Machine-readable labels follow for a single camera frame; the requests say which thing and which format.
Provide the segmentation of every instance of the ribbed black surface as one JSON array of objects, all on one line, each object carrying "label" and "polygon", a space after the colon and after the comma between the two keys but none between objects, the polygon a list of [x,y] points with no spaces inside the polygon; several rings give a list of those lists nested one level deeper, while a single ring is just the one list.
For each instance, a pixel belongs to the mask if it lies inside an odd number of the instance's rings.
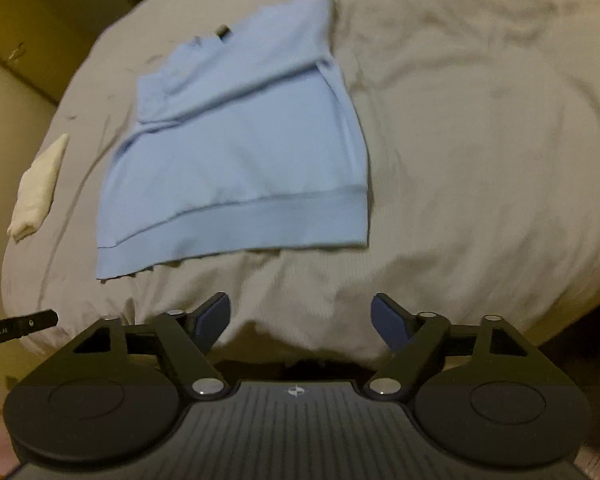
[{"label": "ribbed black surface", "polygon": [[243,383],[200,402],[159,449],[93,474],[24,466],[13,480],[582,480],[573,465],[497,473],[467,465],[418,434],[400,406],[360,397],[349,383]]}]

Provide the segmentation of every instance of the bed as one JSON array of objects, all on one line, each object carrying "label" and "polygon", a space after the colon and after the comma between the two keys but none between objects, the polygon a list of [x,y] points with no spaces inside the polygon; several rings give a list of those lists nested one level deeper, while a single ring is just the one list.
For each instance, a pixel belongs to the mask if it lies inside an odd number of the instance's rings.
[{"label": "bed", "polygon": [[369,318],[377,292],[452,322],[500,314],[535,344],[600,304],[600,0],[334,0],[333,52],[369,155],[369,247],[239,251],[96,280],[98,196],[136,79],[281,1],[147,0],[101,35],[40,148],[70,136],[50,213],[4,256],[7,314],[59,314],[27,349],[223,291],[232,321],[213,361],[374,367],[387,352]]}]

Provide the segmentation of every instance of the wooden cabinet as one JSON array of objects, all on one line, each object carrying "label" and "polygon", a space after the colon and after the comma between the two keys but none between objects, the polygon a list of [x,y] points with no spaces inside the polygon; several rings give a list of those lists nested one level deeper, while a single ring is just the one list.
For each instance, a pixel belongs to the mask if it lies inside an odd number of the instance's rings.
[{"label": "wooden cabinet", "polygon": [[94,40],[44,0],[0,0],[0,61],[55,102]]}]

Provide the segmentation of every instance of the wrinkled sheet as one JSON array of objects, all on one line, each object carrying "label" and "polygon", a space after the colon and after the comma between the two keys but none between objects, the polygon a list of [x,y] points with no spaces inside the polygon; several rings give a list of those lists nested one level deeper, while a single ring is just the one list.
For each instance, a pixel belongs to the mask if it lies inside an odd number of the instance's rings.
[{"label": "wrinkled sheet", "polygon": [[368,249],[241,251],[96,280],[100,186],[136,79],[280,1],[147,0],[98,40],[41,147],[71,138],[50,214],[4,258],[6,312],[59,314],[31,351],[220,290],[233,317],[214,361],[373,366],[386,355],[376,292],[453,322],[501,314],[535,343],[600,303],[600,0],[336,0],[333,50],[369,153]]}]

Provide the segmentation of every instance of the ribbed hem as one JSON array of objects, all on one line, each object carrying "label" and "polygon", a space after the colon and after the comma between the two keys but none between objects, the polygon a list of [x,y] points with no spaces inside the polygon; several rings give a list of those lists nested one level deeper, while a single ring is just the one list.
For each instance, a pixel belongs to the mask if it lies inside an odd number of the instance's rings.
[{"label": "ribbed hem", "polygon": [[98,248],[96,277],[238,250],[366,246],[367,224],[366,187],[212,206]]}]

